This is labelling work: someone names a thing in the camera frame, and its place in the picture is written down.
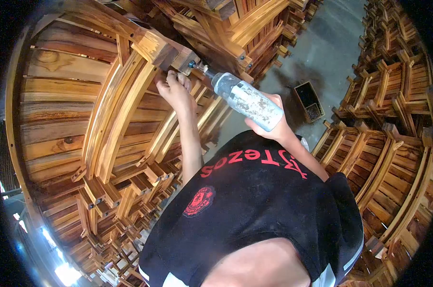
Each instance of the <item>screws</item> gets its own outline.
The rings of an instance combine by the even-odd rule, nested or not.
[[[191,60],[191,62],[189,62],[188,64],[188,67],[194,68],[194,66],[196,66],[196,62],[194,60]]]

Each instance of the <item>black t-shirt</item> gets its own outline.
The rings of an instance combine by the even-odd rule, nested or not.
[[[153,227],[139,260],[151,287],[202,284],[224,256],[289,239],[312,286],[338,284],[363,248],[363,225],[342,173],[325,183],[253,131],[225,144]]]

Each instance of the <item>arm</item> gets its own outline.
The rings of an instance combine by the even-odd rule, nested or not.
[[[266,97],[272,100],[277,106],[283,109],[282,100],[279,95],[268,95],[263,93]],[[289,152],[295,159],[307,167],[311,172],[320,177],[320,179],[325,182],[328,179],[328,174],[315,159],[310,152],[308,152],[300,141],[290,129],[285,119],[285,115],[282,117],[277,126],[270,132],[266,132],[264,129],[260,128],[251,119],[246,118],[245,123],[253,129],[258,135],[277,141],[284,149]]]
[[[183,74],[169,71],[167,81],[155,78],[159,94],[172,106],[180,127],[183,156],[183,185],[202,168],[204,161],[197,128],[197,103],[189,94],[191,81]]]

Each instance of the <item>red logo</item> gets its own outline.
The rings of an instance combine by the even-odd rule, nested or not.
[[[212,204],[214,197],[213,187],[202,187],[183,211],[183,215],[186,217],[196,216]]]

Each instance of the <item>concrete floor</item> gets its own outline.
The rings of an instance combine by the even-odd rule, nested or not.
[[[279,57],[282,66],[273,66],[260,82],[260,90],[279,94],[285,108],[287,123],[298,135],[305,137],[312,151],[325,131],[323,120],[332,122],[331,108],[338,107],[349,82],[354,77],[352,64],[356,64],[361,49],[358,37],[363,34],[363,4],[366,0],[325,0],[309,23],[307,30],[298,35],[295,47],[288,47],[291,56]],[[306,123],[299,100],[291,89],[310,81],[325,115],[313,123]],[[204,161],[235,135],[248,130],[244,116],[232,112],[222,126],[218,145],[208,151]]]

